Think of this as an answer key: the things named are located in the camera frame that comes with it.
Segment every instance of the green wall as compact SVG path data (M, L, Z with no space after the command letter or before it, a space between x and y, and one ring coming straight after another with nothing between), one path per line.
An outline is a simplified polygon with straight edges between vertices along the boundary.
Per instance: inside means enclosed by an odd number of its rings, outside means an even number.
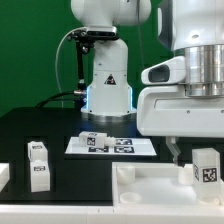
M32 107L58 93L54 63L63 36L82 26L75 20L70 0L0 0L0 116L15 107ZM152 0L150 19L141 25L145 67L171 57L156 39L156 8ZM129 47L128 82L137 96L144 86L137 27L118 27ZM92 56L85 56L87 83L92 79ZM76 89L75 43L65 42L59 60L63 91ZM48 104L60 107L61 104Z

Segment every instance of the black tabletop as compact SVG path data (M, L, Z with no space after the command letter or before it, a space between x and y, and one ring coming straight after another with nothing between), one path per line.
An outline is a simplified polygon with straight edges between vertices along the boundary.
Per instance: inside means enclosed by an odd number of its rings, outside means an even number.
M141 138L136 121L99 123L83 120L79 111L59 108L16 108L0 118L0 162L10 164L10 181L0 203L112 205L112 162L172 162L165 139L151 138L158 156L66 156L72 136L82 131L106 132L117 138ZM42 141L48 149L51 190L32 193L27 143ZM223 139L183 139L186 162L191 149L206 145L222 150Z

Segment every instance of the white box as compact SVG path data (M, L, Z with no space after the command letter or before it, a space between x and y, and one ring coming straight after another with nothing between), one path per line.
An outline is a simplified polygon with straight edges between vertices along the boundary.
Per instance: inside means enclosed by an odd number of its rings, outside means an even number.
M192 151L194 168L194 188L199 199L219 197L220 155L213 148Z
M9 164L1 163L0 164L0 192L5 187L9 181Z
M79 134L80 146L89 146L94 148L104 148L106 133L86 132L83 131Z
M50 191L50 171L46 161L30 163L31 192Z
M28 143L28 157L31 162L35 160L47 161L48 151L43 142L30 142Z

